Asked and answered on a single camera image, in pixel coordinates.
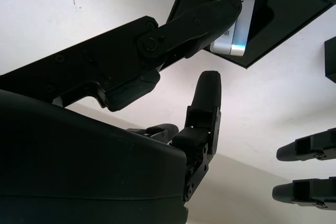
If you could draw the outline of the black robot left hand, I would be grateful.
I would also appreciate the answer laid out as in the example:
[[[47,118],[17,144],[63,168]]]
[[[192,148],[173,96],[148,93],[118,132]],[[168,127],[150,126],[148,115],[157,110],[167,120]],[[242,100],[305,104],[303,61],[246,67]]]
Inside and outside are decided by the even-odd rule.
[[[335,128],[296,139],[277,150],[282,162],[335,159]],[[335,177],[294,180],[272,190],[274,200],[301,207],[335,211]]]

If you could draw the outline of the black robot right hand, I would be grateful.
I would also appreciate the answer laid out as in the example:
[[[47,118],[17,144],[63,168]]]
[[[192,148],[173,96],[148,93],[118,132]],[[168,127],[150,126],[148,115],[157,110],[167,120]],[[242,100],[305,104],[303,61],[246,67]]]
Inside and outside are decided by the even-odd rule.
[[[1,223],[186,223],[185,203],[217,150],[217,71],[201,74],[182,130],[124,130],[68,106],[93,97],[125,108],[241,9],[240,0],[213,1],[163,26],[145,16],[2,75]]]

